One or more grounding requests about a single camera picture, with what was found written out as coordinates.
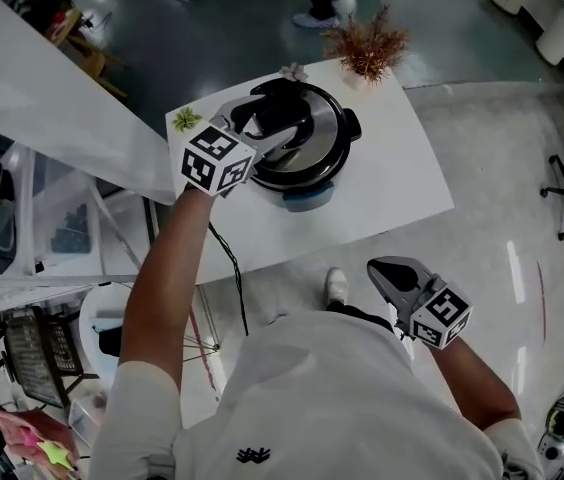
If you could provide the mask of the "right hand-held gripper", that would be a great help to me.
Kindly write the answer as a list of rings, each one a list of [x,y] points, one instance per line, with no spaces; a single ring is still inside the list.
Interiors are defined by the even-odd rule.
[[[378,257],[368,262],[367,273],[381,297],[398,309],[398,321],[410,338],[442,350],[468,325],[473,304],[453,282],[432,276],[420,261]]]

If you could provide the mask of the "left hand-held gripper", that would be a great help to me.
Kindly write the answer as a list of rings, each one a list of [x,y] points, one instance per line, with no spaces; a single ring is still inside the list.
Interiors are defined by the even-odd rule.
[[[305,142],[313,125],[300,123],[272,132],[256,123],[254,114],[264,105],[265,95],[247,95],[221,106],[221,115],[202,119],[191,130],[180,132],[180,175],[187,183],[216,196],[244,183],[253,173],[256,159],[289,142]],[[246,142],[253,132],[253,146]]]

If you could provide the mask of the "black cooker lid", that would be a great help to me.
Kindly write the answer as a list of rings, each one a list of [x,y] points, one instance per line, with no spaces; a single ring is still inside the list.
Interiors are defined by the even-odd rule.
[[[298,192],[333,178],[346,162],[351,143],[361,136],[355,113],[324,89],[284,78],[251,90],[267,106],[254,115],[264,132],[287,126],[288,142],[254,166],[251,180],[276,192]]]

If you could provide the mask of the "grey electric pressure cooker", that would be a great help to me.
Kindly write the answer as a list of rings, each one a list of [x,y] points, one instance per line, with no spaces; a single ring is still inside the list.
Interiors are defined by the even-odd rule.
[[[270,201],[290,212],[317,209],[332,199],[351,145],[362,136],[355,112],[329,110],[311,118],[302,144],[275,149],[256,165],[251,180]]]

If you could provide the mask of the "person's right forearm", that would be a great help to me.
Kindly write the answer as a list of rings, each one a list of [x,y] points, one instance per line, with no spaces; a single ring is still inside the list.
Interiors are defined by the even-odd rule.
[[[508,419],[521,419],[518,403],[500,377],[460,337],[429,351],[461,414],[485,430]]]

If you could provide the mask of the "person's left forearm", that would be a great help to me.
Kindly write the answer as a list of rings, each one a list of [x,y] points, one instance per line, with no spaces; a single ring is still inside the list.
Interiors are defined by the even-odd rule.
[[[122,327],[121,364],[152,364],[181,384],[184,335],[214,198],[184,191],[134,282]]]

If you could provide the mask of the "person's black trousers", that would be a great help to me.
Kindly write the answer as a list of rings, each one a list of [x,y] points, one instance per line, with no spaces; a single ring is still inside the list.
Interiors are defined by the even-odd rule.
[[[381,326],[390,332],[393,331],[392,325],[385,318],[366,313],[358,309],[357,307],[345,304],[340,300],[333,300],[329,302],[326,306],[326,311],[346,315],[353,318],[358,318],[376,324],[378,326]]]

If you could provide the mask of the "small pink flower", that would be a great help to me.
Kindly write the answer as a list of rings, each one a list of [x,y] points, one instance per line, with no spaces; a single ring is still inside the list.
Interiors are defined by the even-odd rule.
[[[282,66],[279,70],[279,74],[286,80],[291,82],[306,82],[308,80],[308,75],[305,72],[304,66],[293,62],[289,66]]]

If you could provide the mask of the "small green succulent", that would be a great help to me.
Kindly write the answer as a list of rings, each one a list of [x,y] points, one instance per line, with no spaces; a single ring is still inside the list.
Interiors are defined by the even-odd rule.
[[[172,125],[176,131],[183,133],[185,130],[194,129],[202,119],[203,117],[191,107],[183,107],[175,115]]]

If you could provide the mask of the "white square table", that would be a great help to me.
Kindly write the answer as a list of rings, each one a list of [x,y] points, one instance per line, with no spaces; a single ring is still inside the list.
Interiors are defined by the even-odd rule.
[[[405,92],[394,78],[376,86],[354,83],[335,60],[311,64],[308,80],[353,110],[362,136],[351,145],[332,199],[306,212],[273,204],[251,180],[216,195],[211,217],[217,238],[204,246],[199,283],[258,270],[410,224],[450,210],[453,200],[438,160]],[[226,102],[253,95],[268,75],[167,113],[168,146],[175,186],[192,186],[180,175],[180,132],[172,125],[177,112],[191,107],[211,121]]]

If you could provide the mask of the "white translucent partition panel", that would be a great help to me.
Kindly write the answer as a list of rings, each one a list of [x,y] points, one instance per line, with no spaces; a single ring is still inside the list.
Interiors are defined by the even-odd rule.
[[[0,134],[162,204],[166,141],[0,0]]]

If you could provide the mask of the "black cloth pouch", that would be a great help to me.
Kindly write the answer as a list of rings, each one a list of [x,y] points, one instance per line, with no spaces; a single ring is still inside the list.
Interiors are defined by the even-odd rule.
[[[118,358],[121,352],[122,328],[105,329],[98,332],[98,347],[102,354]]]

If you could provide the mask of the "black mesh chair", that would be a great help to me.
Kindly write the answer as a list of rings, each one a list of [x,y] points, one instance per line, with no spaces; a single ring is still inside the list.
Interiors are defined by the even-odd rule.
[[[69,394],[83,381],[98,377],[84,370],[71,323],[79,312],[47,315],[32,306],[2,323],[4,347],[0,367],[25,395],[45,406],[66,408]]]

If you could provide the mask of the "clear plastic bin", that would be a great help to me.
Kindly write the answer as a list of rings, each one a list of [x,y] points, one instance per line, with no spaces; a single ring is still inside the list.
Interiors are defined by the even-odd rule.
[[[104,420],[107,399],[95,394],[72,401],[68,423],[74,433],[87,445],[92,446]]]

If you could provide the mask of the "pink plush with yellow star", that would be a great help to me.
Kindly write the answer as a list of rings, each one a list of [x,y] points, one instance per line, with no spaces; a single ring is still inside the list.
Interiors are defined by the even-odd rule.
[[[0,409],[0,430],[7,449],[58,480],[68,480],[79,454],[72,430],[36,408],[20,412]]]

